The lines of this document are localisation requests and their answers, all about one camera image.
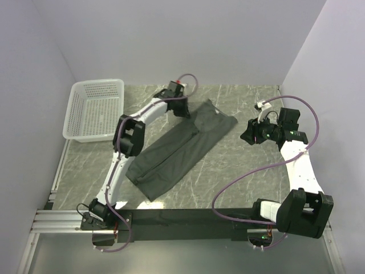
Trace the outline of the white perforated plastic basket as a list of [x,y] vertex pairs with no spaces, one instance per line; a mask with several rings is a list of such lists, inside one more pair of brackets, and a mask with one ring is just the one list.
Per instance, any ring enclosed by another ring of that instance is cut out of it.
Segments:
[[70,91],[63,137],[80,143],[112,140],[123,108],[121,79],[76,82]]

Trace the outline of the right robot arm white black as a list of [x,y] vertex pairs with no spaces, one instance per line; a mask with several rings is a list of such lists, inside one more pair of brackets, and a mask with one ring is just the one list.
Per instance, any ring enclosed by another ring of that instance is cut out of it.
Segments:
[[276,143],[286,161],[290,192],[282,203],[257,199],[250,214],[252,225],[264,227],[269,221],[283,233],[318,239],[325,230],[334,206],[333,198],[320,187],[307,152],[309,143],[304,132],[299,131],[299,110],[282,108],[276,123],[268,115],[271,104],[257,104],[259,114],[248,121],[240,138],[250,145],[266,140]]

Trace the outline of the dark grey t shirt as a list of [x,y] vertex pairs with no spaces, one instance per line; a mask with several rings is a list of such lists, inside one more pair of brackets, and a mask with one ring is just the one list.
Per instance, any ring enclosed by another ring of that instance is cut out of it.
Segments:
[[171,190],[237,123],[207,100],[142,151],[126,177],[152,202]]

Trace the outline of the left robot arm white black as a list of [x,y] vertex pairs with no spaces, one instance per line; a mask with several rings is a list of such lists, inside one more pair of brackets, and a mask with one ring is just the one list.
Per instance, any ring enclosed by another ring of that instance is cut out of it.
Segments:
[[94,223],[100,229],[110,228],[118,219],[115,205],[119,188],[134,159],[144,147],[145,129],[167,111],[177,117],[188,118],[188,97],[184,94],[185,84],[171,81],[167,88],[153,96],[151,101],[138,112],[119,118],[113,138],[113,156],[107,177],[96,198],[88,206]]

